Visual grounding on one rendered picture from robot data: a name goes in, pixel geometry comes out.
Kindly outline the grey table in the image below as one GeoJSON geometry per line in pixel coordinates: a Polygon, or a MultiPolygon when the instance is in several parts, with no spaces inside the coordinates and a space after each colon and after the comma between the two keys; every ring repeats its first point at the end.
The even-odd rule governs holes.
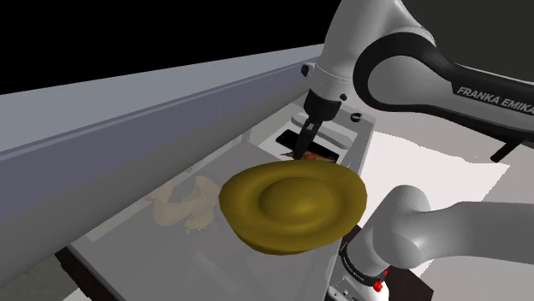
{"type": "MultiPolygon", "coordinates": [[[[277,138],[294,129],[298,99],[196,162],[172,181],[170,202],[193,189],[196,176],[221,185],[234,174],[283,160],[277,138]]],[[[337,244],[272,256],[243,244],[214,207],[215,221],[186,234],[184,220],[159,226],[154,203],[141,199],[57,253],[84,301],[323,301],[337,244]]]]}

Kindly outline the pale tan figure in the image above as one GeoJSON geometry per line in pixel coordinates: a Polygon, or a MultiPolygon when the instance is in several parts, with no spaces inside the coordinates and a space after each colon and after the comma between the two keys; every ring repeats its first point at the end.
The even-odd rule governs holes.
{"type": "Polygon", "coordinates": [[[215,221],[214,207],[218,204],[219,185],[205,176],[196,176],[191,192],[180,202],[171,203],[175,188],[172,180],[143,197],[153,202],[152,217],[159,226],[172,226],[184,220],[186,234],[205,230],[215,221]]]}

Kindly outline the brown small object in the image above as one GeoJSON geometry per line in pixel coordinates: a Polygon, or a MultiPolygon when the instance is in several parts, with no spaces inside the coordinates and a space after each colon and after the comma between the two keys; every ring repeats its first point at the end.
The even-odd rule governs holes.
{"type": "Polygon", "coordinates": [[[325,156],[320,156],[314,152],[311,151],[305,151],[304,154],[301,157],[297,157],[293,151],[282,153],[282,156],[290,157],[294,160],[313,160],[313,161],[324,161],[324,162],[333,162],[336,163],[335,159],[328,158],[325,156]]]}

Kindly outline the olive yellow plate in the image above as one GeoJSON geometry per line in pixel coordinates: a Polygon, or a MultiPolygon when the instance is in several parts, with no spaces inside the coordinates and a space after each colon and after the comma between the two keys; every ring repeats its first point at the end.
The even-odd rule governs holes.
{"type": "Polygon", "coordinates": [[[248,168],[219,194],[221,211],[237,237],[270,255],[299,254],[341,239],[358,224],[366,202],[357,173],[314,160],[248,168]]]}

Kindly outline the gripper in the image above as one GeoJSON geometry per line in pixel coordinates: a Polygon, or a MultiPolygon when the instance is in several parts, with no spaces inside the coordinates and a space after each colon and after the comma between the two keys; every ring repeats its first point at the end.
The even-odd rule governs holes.
{"type": "Polygon", "coordinates": [[[308,114],[300,130],[294,147],[294,159],[301,159],[309,145],[314,140],[319,128],[324,121],[332,121],[341,107],[341,101],[328,100],[318,96],[313,90],[309,90],[304,102],[304,110],[308,114]]]}

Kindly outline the white oblong object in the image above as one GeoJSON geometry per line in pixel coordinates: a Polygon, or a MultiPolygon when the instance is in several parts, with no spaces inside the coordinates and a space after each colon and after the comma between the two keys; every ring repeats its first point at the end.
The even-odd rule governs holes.
{"type": "MultiPolygon", "coordinates": [[[[291,122],[297,127],[303,127],[308,115],[304,112],[291,117],[291,122]]],[[[317,136],[329,141],[331,144],[348,150],[357,137],[357,133],[349,130],[333,121],[325,121],[318,129],[317,136]]]]}

